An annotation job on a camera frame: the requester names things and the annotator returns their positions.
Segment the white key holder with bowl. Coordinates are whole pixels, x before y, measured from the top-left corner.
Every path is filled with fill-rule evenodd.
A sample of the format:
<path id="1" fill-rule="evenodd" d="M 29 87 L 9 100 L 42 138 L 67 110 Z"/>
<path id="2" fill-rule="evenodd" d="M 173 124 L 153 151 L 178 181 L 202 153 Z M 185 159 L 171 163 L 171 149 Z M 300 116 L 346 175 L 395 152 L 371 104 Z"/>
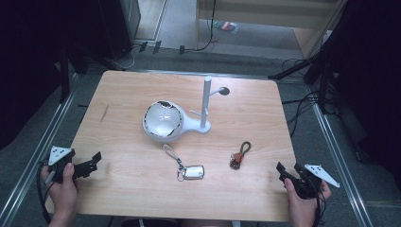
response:
<path id="1" fill-rule="evenodd" d="M 187 132 L 206 134 L 211 130 L 211 123 L 207 120 L 209 114 L 209 99 L 214 94 L 227 96 L 230 89 L 220 87 L 211 91 L 212 78 L 207 76 L 203 81 L 203 94 L 199 119 L 190 117 L 179 105 L 159 100 L 152 103 L 146 110 L 143 117 L 144 132 L 154 141 L 170 143 L 178 140 Z"/>

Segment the person's right hand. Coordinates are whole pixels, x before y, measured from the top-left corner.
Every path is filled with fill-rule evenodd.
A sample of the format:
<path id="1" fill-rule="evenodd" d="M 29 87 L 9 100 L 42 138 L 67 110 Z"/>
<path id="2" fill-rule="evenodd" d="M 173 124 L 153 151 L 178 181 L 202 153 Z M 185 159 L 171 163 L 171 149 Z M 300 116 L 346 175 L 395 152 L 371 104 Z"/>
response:
<path id="1" fill-rule="evenodd" d="M 332 195 L 328 184 L 325 181 L 321 183 L 321 193 L 318 199 L 301 199 L 289 180 L 285 182 L 285 189 L 288 192 L 288 214 L 291 223 L 314 224 L 318 214 L 318 209 L 323 207 L 323 200 L 328 200 Z"/>

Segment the silver key fob with strap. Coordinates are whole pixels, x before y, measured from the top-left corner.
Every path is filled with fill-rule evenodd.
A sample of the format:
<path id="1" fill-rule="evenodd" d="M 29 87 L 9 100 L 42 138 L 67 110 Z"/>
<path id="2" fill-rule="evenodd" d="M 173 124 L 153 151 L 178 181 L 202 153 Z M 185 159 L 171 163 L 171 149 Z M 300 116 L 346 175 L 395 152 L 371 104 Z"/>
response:
<path id="1" fill-rule="evenodd" d="M 177 162 L 177 180 L 179 182 L 186 180 L 201 180 L 204 177 L 204 166 L 185 166 L 173 148 L 168 144 L 163 144 L 163 150 Z"/>

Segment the green orange cord keychain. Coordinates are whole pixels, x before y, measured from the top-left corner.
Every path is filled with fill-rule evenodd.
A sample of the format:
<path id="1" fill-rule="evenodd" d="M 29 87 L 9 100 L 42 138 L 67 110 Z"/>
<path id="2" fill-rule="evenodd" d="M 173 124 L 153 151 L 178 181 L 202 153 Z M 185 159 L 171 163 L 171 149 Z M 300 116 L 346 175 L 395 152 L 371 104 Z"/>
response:
<path id="1" fill-rule="evenodd" d="M 249 141 L 245 141 L 242 143 L 239 152 L 233 153 L 230 157 L 230 168 L 233 170 L 239 170 L 241 167 L 241 163 L 245 154 L 252 148 L 252 144 Z"/>

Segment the aluminium floor rail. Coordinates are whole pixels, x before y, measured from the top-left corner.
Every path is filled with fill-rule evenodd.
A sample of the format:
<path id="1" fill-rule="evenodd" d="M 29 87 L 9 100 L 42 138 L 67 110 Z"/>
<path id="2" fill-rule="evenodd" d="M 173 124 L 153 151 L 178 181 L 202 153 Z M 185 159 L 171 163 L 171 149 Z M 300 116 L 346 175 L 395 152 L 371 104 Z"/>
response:
<path id="1" fill-rule="evenodd" d="M 359 227 L 375 227 L 366 208 L 365 202 L 357 188 L 357 184 L 354 181 L 351 171 L 342 155 L 339 143 L 331 129 L 327 117 L 322 113 L 317 104 L 313 106 L 313 110 L 330 149 L 335 166 L 340 175 L 342 187 L 347 194 L 348 201 L 354 211 Z"/>
<path id="2" fill-rule="evenodd" d="M 47 154 L 47 150 L 51 147 L 53 139 L 64 119 L 69 107 L 75 97 L 77 87 L 81 81 L 81 76 L 75 73 L 69 82 L 70 94 L 63 103 L 58 105 L 57 110 L 53 114 L 49 124 L 47 125 L 39 144 L 32 150 L 32 155 L 26 164 L 21 177 L 11 190 L 7 202 L 0 213 L 0 227 L 10 227 L 25 195 L 30 188 L 36 175 L 36 166 Z"/>

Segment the dark cabinet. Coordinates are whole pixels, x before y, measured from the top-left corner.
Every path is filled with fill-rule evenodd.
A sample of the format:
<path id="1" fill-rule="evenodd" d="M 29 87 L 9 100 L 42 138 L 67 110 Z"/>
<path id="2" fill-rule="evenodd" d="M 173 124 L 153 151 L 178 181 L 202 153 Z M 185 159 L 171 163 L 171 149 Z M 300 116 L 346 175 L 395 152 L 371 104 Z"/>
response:
<path id="1" fill-rule="evenodd" d="M 96 0 L 100 9 L 102 45 L 113 60 L 132 50 L 141 21 L 138 0 Z"/>

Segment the black stand leg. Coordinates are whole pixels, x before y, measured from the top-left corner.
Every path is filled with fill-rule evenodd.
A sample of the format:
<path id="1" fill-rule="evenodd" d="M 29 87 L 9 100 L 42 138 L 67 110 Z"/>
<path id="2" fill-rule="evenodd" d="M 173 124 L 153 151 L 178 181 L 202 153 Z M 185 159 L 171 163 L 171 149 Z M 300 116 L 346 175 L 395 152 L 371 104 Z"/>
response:
<path id="1" fill-rule="evenodd" d="M 295 64 L 294 66 L 290 67 L 289 69 L 287 69 L 281 73 L 278 73 L 276 75 L 270 75 L 269 79 L 283 79 L 309 65 L 316 66 L 319 61 L 323 60 L 325 55 L 326 55 L 326 51 L 321 48 L 309 59 L 303 60 L 302 62 Z"/>

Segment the colourful packet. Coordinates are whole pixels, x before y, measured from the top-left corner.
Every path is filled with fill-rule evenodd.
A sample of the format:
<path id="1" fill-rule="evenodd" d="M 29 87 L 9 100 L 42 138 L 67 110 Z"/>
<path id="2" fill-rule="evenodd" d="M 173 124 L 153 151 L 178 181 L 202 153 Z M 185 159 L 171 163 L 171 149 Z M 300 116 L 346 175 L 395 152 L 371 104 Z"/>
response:
<path id="1" fill-rule="evenodd" d="M 227 21 L 214 21 L 213 26 L 217 29 L 231 32 L 233 34 L 236 34 L 237 31 L 239 30 L 239 25 L 233 22 L 227 22 Z"/>

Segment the light wooden furniture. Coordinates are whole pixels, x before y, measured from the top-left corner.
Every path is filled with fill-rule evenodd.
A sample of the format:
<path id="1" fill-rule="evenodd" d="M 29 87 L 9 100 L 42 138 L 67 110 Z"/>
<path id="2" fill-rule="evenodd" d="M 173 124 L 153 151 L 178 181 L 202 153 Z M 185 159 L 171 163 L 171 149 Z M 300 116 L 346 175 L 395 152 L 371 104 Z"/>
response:
<path id="1" fill-rule="evenodd" d="M 340 19 L 347 0 L 196 0 L 195 44 L 200 19 L 293 27 L 305 58 Z"/>

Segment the black metal stand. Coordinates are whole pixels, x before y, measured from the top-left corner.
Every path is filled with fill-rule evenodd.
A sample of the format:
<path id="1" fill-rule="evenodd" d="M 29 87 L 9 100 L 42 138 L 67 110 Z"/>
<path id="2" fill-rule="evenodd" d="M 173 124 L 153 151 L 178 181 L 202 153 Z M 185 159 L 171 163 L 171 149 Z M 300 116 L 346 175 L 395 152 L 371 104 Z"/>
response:
<path id="1" fill-rule="evenodd" d="M 68 98 L 69 93 L 70 93 L 68 56 L 67 56 L 67 48 L 65 45 L 61 48 L 60 58 L 61 58 L 60 59 L 60 67 L 61 67 L 61 100 L 60 100 L 60 103 L 63 103 Z"/>

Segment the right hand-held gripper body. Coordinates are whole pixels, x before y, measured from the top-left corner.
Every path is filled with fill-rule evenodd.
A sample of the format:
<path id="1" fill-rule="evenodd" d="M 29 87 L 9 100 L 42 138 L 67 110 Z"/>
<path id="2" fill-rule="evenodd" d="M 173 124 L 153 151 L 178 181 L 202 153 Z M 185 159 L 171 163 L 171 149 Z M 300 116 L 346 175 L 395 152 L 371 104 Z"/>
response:
<path id="1" fill-rule="evenodd" d="M 337 182 L 322 166 L 320 165 L 300 165 L 296 164 L 294 169 L 300 178 L 294 183 L 297 195 L 305 200 L 316 198 L 322 181 L 330 183 L 336 188 L 340 188 Z"/>

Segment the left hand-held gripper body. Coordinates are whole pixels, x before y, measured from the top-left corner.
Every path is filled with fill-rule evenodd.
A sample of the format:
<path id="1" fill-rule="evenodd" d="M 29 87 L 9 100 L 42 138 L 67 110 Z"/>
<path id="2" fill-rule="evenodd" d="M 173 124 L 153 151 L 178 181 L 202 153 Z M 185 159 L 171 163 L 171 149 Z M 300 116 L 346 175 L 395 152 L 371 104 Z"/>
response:
<path id="1" fill-rule="evenodd" d="M 73 148 L 62 148 L 53 146 L 50 150 L 48 158 L 48 166 L 50 168 L 49 176 L 46 179 L 47 183 L 57 182 L 62 183 L 62 173 L 65 166 L 72 162 L 72 158 L 76 155 Z"/>

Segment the person's left hand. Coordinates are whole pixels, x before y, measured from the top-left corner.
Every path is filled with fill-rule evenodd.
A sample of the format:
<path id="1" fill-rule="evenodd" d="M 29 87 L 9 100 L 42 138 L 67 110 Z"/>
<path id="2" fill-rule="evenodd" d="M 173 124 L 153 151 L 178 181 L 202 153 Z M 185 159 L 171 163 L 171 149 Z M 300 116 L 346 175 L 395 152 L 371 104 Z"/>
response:
<path id="1" fill-rule="evenodd" d="M 73 180 L 74 165 L 68 163 L 62 173 L 62 183 L 47 183 L 49 195 L 54 203 L 53 217 L 75 218 L 77 213 L 78 188 Z"/>

